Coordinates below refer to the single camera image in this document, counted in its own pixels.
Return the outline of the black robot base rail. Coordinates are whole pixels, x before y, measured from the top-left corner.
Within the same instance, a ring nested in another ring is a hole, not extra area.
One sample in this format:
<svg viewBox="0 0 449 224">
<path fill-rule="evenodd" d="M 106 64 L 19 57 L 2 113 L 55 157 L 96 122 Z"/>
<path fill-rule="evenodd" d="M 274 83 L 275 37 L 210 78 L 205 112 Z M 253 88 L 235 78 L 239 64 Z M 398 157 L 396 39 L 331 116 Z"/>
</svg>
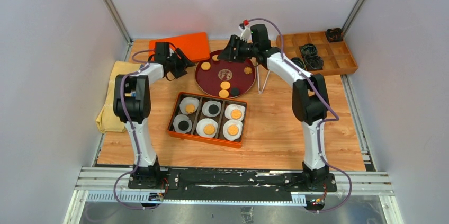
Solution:
<svg viewBox="0 0 449 224">
<path fill-rule="evenodd" d="M 385 172 L 332 171 L 323 181 L 308 182 L 297 170 L 164 167 L 155 184 L 131 175 L 129 168 L 84 167 L 75 190 L 88 203 L 115 202 L 132 210 L 162 205 L 237 205 L 325 208 L 351 196 L 392 196 Z"/>
</svg>

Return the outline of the metal tongs white handle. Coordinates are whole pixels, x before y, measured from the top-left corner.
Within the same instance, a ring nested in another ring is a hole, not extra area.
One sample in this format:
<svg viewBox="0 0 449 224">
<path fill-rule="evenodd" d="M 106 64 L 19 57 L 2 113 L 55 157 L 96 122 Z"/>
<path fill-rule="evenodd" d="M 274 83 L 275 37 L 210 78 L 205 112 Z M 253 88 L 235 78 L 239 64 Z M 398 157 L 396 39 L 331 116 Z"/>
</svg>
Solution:
<svg viewBox="0 0 449 224">
<path fill-rule="evenodd" d="M 267 81 L 269 79 L 271 71 L 268 70 L 266 72 L 265 79 L 262 80 L 261 73 L 260 73 L 260 67 L 261 66 L 256 66 L 256 79 L 257 79 L 257 90 L 258 90 L 258 93 L 262 94 L 264 89 L 265 89 L 265 87 L 266 87 L 266 84 L 267 84 Z"/>
</svg>

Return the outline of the orange compartment cookie box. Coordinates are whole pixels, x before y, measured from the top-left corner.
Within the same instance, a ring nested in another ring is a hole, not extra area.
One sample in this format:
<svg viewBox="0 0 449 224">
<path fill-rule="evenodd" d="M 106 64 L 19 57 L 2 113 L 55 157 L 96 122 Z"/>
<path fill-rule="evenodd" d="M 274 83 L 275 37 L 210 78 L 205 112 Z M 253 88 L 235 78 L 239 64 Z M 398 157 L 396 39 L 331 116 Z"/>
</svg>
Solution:
<svg viewBox="0 0 449 224">
<path fill-rule="evenodd" d="M 244 101 L 180 92 L 167 132 L 175 138 L 241 148 L 247 111 Z"/>
</svg>

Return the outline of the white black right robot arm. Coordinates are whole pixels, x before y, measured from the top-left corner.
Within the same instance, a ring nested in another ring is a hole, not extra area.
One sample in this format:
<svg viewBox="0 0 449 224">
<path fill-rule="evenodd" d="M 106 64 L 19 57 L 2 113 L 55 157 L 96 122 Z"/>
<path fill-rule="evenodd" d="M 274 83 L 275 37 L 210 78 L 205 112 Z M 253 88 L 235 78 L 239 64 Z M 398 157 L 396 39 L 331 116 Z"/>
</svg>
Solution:
<svg viewBox="0 0 449 224">
<path fill-rule="evenodd" d="M 243 62 L 254 58 L 265 69 L 277 74 L 292 88 L 292 111 L 301 122 L 306 147 L 302 163 L 302 183 L 309 191 L 321 187 L 329 174 L 324 150 L 323 123 L 329 110 L 329 99 L 323 75 L 312 74 L 273 47 L 265 24 L 239 25 L 240 35 L 232 35 L 219 59 Z"/>
</svg>

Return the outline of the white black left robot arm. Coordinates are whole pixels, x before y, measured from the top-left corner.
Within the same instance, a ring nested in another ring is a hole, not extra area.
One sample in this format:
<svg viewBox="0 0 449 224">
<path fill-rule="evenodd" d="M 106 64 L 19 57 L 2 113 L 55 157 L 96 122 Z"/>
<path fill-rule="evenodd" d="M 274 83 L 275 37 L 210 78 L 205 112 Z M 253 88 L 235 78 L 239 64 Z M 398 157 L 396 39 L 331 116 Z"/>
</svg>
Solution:
<svg viewBox="0 0 449 224">
<path fill-rule="evenodd" d="M 161 185 L 162 174 L 149 133 L 151 85 L 172 74 L 180 78 L 194 66 L 184 52 L 170 42 L 156 42 L 144 65 L 136 71 L 115 78 L 113 112 L 129 133 L 134 165 L 130 176 L 148 188 Z"/>
</svg>

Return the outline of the orange box lid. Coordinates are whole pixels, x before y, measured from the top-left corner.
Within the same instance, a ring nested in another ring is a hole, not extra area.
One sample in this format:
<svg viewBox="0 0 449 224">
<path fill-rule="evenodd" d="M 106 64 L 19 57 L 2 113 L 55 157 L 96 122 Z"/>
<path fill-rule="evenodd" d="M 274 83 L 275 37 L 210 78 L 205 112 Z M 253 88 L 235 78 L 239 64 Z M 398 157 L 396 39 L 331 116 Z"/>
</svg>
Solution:
<svg viewBox="0 0 449 224">
<path fill-rule="evenodd" d="M 207 60 L 210 57 L 208 36 L 205 32 L 179 35 L 149 41 L 149 49 L 153 50 L 156 42 L 170 42 L 180 48 L 192 62 Z"/>
</svg>

